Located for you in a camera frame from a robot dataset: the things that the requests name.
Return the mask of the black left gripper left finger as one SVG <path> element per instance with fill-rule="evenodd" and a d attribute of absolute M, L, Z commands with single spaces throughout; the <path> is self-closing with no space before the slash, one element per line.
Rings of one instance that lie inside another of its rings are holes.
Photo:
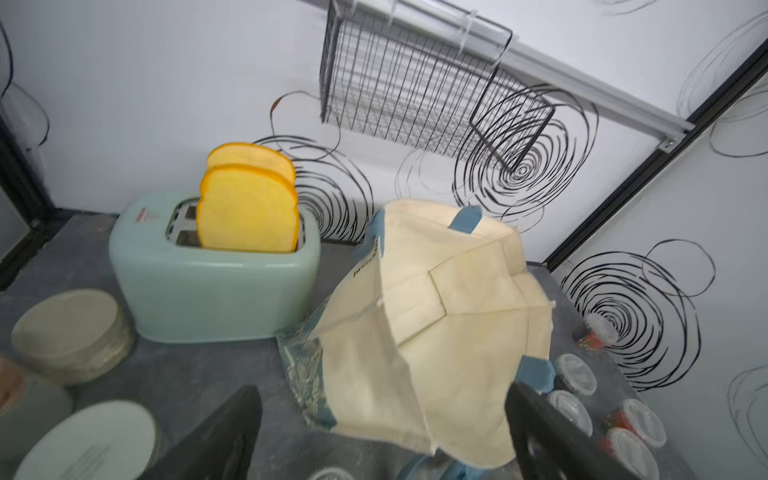
<path fill-rule="evenodd" d="M 245 479 L 262 420 L 256 386 L 244 386 L 140 476 L 142 479 Z"/>

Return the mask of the clear lid red seed jar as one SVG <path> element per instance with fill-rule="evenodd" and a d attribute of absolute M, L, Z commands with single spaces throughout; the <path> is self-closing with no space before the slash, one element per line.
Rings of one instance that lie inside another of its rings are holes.
<path fill-rule="evenodd" d="M 572 393 L 554 390 L 546 396 L 547 401 L 568 421 L 577 426 L 588 437 L 594 431 L 591 417 L 583 403 Z"/>

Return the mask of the dark panda label jar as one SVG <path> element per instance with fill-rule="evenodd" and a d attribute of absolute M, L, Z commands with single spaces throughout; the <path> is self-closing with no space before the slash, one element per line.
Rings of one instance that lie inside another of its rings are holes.
<path fill-rule="evenodd" d="M 163 434 L 144 406 L 112 400 L 76 412 L 24 457 L 16 479 L 137 479 L 157 459 Z"/>

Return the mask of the cream canvas bag blue handles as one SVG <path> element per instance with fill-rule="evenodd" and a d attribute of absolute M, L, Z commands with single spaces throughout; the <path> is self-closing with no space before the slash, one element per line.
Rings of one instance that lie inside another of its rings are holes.
<path fill-rule="evenodd" d="M 548 358 L 553 308 L 515 228 L 400 199 L 278 346 L 308 425 L 494 469 L 515 457 L 504 403 L 521 361 Z"/>

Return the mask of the red bee label seed jar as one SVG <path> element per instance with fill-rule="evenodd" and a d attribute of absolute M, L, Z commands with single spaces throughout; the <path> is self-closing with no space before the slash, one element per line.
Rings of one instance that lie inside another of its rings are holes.
<path fill-rule="evenodd" d="M 572 332 L 574 342 L 587 350 L 611 347 L 618 341 L 616 327 L 603 315 L 589 313 Z"/>

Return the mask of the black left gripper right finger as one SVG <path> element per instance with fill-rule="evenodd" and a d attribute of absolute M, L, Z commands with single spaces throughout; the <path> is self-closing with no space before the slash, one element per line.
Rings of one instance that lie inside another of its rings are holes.
<path fill-rule="evenodd" d="M 526 384 L 510 385 L 505 412 L 525 479 L 636 477 Z"/>

